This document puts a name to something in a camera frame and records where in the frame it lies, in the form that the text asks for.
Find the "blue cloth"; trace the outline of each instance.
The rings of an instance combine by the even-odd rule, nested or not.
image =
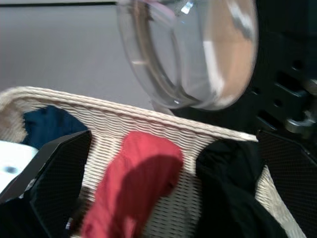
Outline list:
[[[77,118],[63,109],[47,106],[24,114],[25,129],[28,133],[22,144],[40,149],[44,144],[70,135],[88,130]]]

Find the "gray floor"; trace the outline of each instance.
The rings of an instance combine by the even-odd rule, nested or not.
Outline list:
[[[113,5],[0,8],[0,90],[22,85],[152,109]]]

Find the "red sock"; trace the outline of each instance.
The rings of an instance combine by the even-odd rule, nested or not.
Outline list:
[[[129,133],[98,185],[82,237],[139,237],[155,203],[176,187],[182,166],[180,148],[168,139]]]

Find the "black perforated panel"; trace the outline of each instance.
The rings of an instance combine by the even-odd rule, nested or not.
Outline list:
[[[51,238],[62,236],[81,188],[90,133],[60,145],[30,190],[30,204]]]
[[[261,156],[275,187],[308,238],[317,237],[317,165],[302,147],[288,139],[261,132]]]

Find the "laundry basket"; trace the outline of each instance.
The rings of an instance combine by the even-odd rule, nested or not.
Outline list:
[[[68,111],[84,123],[93,135],[83,186],[90,204],[93,191],[105,168],[120,149],[123,137],[132,130],[166,137],[182,149],[184,168],[180,181],[169,197],[155,206],[144,234],[151,237],[189,237],[200,216],[200,183],[195,177],[195,159],[209,143],[230,138],[256,141],[255,136],[181,119],[153,111],[112,103],[100,99],[35,87],[17,87],[0,94],[0,140],[20,142],[26,135],[23,113],[47,105]],[[281,202],[268,170],[264,170],[257,199],[284,226],[293,222]]]

